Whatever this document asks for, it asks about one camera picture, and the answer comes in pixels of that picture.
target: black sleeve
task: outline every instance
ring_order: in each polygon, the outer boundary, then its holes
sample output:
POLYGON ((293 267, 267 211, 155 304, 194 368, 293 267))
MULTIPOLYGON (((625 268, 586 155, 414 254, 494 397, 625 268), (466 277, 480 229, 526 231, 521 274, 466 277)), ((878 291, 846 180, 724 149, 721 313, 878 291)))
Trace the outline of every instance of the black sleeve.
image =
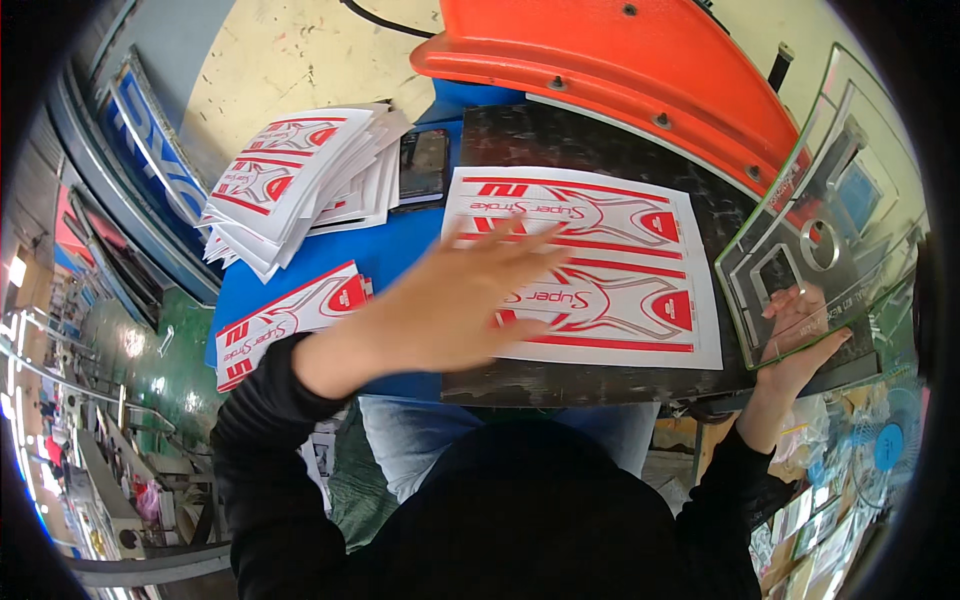
POLYGON ((275 342, 220 408, 210 433, 213 471, 233 535, 230 564, 240 598, 300 598, 346 558, 324 516, 320 489, 297 448, 314 424, 343 407, 306 390, 291 351, 306 334, 275 342))
POLYGON ((773 452, 750 449, 733 427, 677 515, 680 550, 705 597, 760 597, 750 561, 750 514, 772 458, 773 452))

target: orange machine cover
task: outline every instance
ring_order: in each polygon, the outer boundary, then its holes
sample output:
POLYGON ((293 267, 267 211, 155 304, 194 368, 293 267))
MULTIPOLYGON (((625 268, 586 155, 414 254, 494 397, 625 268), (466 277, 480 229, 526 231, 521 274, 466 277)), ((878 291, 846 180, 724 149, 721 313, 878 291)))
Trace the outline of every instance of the orange machine cover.
POLYGON ((595 110, 679 146, 760 196, 797 141, 777 94, 693 0, 441 0, 441 7, 446 31, 410 55, 423 75, 595 110))

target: work bench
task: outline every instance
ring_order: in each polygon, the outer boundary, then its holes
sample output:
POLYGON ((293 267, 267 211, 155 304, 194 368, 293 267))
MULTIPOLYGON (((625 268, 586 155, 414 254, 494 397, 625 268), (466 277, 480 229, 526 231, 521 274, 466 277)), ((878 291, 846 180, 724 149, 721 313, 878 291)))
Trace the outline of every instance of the work bench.
MULTIPOLYGON (((455 120, 439 118, 420 126, 460 127, 455 120)), ((533 102, 467 108, 462 139, 460 131, 453 133, 451 164, 578 169, 688 193, 711 265, 756 208, 754 198, 696 162, 631 132, 563 108, 533 102)), ((442 219, 443 210, 432 208, 391 215, 387 225, 377 228, 307 238, 289 268, 278 272, 265 286, 256 281, 245 264, 234 264, 224 280, 211 339, 224 325, 351 259, 360 272, 372 278, 374 292, 382 292, 439 235, 442 219)), ((784 286, 789 285, 786 278, 783 281, 784 286)), ((473 406, 561 407, 696 400, 705 403, 707 412, 715 402, 720 402, 724 410, 734 410, 749 397, 756 378, 744 366, 730 310, 715 275, 713 286, 722 371, 501 359, 486 367, 443 376, 409 373, 388 377, 373 382, 364 392, 473 406)), ((867 318, 861 317, 851 327, 852 340, 824 365, 808 387, 809 392, 853 383, 879 372, 867 318)), ((208 364, 215 360, 214 348, 208 343, 208 364)))

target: electric fan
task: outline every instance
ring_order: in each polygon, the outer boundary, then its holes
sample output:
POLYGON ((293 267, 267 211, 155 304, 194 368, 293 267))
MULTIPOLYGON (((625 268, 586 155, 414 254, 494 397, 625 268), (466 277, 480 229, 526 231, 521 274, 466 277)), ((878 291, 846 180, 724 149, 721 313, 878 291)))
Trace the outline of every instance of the electric fan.
POLYGON ((920 453, 923 386, 916 367, 878 382, 853 413, 852 477, 860 499, 875 509, 894 505, 920 453))

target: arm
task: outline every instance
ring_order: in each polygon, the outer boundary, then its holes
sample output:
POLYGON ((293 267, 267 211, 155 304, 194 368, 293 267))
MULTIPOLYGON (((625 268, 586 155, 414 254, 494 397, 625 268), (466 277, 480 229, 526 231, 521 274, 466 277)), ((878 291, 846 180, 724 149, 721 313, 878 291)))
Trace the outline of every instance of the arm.
MULTIPOLYGON (((766 316, 776 316, 780 331, 789 331, 794 325, 808 323, 807 317, 816 317, 822 309, 820 302, 809 306, 802 302, 809 302, 809 297, 799 297, 796 290, 775 294, 766 316)), ((760 597, 748 550, 750 506, 797 394, 851 335, 846 328, 835 331, 757 373, 750 401, 714 449, 700 485, 690 491, 690 501, 677 515, 681 550, 710 597, 760 597)))
POLYGON ((555 229, 504 243, 519 222, 468 250, 454 247, 454 234, 362 310, 325 332, 275 342, 221 407, 210 440, 241 598, 315 594, 346 563, 343 535, 296 451, 316 421, 343 406, 331 398, 392 372, 480 365, 545 329, 524 320, 489 327, 504 297, 565 257, 536 252, 555 229))
POLYGON ((298 382, 291 355, 304 337, 270 346, 221 407, 210 433, 241 598, 304 597, 346 556, 343 536, 324 516, 320 490, 297 454, 314 423, 343 405, 298 382))

